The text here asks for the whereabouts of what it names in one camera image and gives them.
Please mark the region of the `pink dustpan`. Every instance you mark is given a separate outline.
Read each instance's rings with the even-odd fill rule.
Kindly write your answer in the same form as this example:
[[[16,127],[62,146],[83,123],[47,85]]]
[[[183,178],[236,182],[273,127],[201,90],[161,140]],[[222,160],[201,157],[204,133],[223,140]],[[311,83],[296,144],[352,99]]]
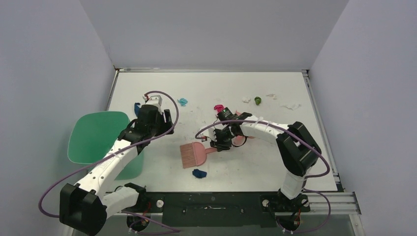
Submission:
[[[236,114],[239,116],[241,113],[235,110]],[[232,139],[233,146],[241,146],[245,142],[246,138],[244,136],[236,136]]]

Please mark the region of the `pink hand brush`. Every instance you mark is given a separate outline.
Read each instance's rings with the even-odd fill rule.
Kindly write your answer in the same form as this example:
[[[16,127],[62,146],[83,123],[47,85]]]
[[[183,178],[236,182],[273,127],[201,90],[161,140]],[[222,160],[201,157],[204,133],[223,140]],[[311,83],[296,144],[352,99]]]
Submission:
[[[179,146],[182,167],[184,169],[201,166],[206,162],[207,155],[217,152],[214,147],[205,147],[202,143],[192,142]]]

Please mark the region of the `dark blue paper scrap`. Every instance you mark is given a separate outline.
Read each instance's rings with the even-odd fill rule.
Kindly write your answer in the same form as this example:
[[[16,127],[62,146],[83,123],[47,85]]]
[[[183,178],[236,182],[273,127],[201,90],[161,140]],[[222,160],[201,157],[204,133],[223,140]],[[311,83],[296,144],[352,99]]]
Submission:
[[[207,177],[207,172],[205,171],[201,171],[199,169],[194,169],[192,171],[192,175],[196,178],[202,179],[202,178],[206,178]]]

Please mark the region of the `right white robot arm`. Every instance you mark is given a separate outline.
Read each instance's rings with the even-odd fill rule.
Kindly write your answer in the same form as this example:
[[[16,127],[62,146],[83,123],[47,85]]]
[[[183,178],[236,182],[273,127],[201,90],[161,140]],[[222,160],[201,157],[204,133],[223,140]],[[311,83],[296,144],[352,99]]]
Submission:
[[[217,151],[229,150],[233,138],[254,137],[276,144],[287,169],[284,182],[279,189],[278,204],[285,211],[297,204],[305,179],[310,169],[317,163],[321,152],[318,144],[303,123],[278,124],[258,118],[251,113],[233,114],[228,108],[218,113],[224,128],[209,128],[210,146]]]

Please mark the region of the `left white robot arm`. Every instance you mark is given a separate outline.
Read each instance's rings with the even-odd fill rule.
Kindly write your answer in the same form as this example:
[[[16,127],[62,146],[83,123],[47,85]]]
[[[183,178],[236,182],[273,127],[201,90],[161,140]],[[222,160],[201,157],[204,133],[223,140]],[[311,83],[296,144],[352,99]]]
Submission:
[[[140,107],[132,120],[117,136],[105,157],[75,184],[66,184],[60,191],[59,221],[89,236],[97,235],[107,219],[126,208],[142,211],[147,199],[144,188],[127,183],[107,194],[120,172],[153,140],[173,134],[175,123],[171,112],[159,103],[148,102]]]

